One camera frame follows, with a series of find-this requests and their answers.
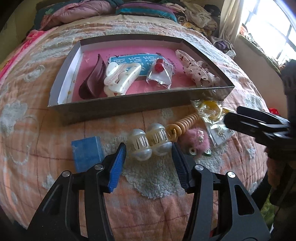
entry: red object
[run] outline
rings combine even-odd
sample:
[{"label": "red object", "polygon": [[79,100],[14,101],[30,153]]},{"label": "red object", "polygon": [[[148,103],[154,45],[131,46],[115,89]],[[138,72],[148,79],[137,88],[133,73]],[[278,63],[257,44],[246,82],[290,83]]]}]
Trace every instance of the red object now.
[{"label": "red object", "polygon": [[161,73],[162,71],[164,71],[164,67],[163,67],[163,59],[159,58],[156,60],[156,64],[154,66],[154,69],[157,73]]},{"label": "red object", "polygon": [[277,111],[277,109],[269,108],[268,110],[269,110],[269,112],[270,112],[271,114],[281,116],[281,115],[279,114],[279,112]]}]

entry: orange spiral cord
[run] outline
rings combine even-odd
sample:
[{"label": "orange spiral cord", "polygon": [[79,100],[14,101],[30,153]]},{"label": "orange spiral cord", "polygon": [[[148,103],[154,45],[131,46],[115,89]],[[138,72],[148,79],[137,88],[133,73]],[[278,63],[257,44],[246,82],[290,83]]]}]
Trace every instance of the orange spiral cord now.
[{"label": "orange spiral cord", "polygon": [[197,113],[191,113],[174,124],[168,125],[165,130],[170,141],[177,141],[178,137],[190,129],[198,119]]}]

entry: silver screw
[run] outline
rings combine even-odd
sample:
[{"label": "silver screw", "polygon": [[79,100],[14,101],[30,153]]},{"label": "silver screw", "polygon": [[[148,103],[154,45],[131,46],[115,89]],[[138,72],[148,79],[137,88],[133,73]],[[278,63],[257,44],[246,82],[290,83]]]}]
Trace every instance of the silver screw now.
[{"label": "silver screw", "polygon": [[230,178],[234,178],[234,177],[235,177],[234,172],[228,172],[227,175],[228,175]]},{"label": "silver screw", "polygon": [[98,171],[102,170],[104,168],[104,166],[102,164],[97,164],[94,166],[94,168]]},{"label": "silver screw", "polygon": [[63,176],[63,177],[68,177],[68,176],[70,176],[70,172],[69,172],[69,171],[64,171],[64,172],[62,173],[62,176]]},{"label": "silver screw", "polygon": [[194,167],[196,170],[198,171],[202,171],[203,170],[203,166],[202,165],[195,165]]}]

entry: curtain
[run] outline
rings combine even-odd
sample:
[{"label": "curtain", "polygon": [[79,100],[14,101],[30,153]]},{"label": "curtain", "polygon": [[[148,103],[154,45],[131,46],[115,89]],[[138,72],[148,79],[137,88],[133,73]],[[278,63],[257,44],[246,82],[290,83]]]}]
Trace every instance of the curtain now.
[{"label": "curtain", "polygon": [[241,26],[244,0],[225,0],[220,19],[219,38],[234,45]]}]

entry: bed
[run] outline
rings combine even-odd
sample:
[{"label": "bed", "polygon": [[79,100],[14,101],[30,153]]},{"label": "bed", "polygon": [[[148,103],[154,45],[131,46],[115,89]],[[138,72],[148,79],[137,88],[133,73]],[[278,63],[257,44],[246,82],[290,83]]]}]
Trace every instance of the bed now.
[{"label": "bed", "polygon": [[[146,111],[63,126],[48,109],[55,77],[73,45],[83,38],[110,34],[159,34],[187,40],[210,58],[234,83],[223,106],[246,106],[268,111],[252,81],[203,35],[161,18],[116,15],[97,16],[55,27],[32,38],[0,79],[0,204],[11,220],[28,227],[47,191],[64,170],[75,172],[71,141],[100,136],[104,153],[111,154],[126,142],[134,128],[150,123],[173,123],[194,111],[180,106]],[[253,192],[265,175],[264,146],[235,133],[212,148],[211,157],[197,161],[212,172],[235,172]],[[87,236],[80,193],[81,233]],[[105,195],[110,224],[116,240],[181,240],[193,195],[181,188],[171,156],[146,162],[126,159],[123,175],[112,194]],[[217,197],[212,226],[217,223]]]}]

